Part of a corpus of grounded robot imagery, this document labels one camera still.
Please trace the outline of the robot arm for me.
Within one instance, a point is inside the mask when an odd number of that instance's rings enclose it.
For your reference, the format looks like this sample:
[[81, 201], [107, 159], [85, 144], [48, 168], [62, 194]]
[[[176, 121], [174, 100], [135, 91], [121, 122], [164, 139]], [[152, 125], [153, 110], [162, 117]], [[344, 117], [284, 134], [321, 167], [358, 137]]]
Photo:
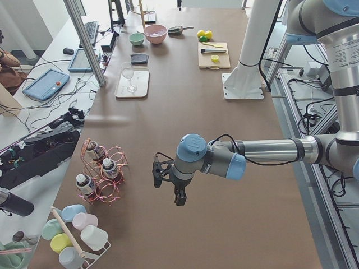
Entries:
[[290, 1], [286, 41], [325, 45], [339, 131], [284, 140], [210, 142], [187, 134], [175, 158], [153, 162], [154, 186], [173, 183], [176, 205], [185, 204], [185, 188], [195, 172], [239, 180], [249, 162], [274, 166], [304, 161], [358, 177], [358, 2]]

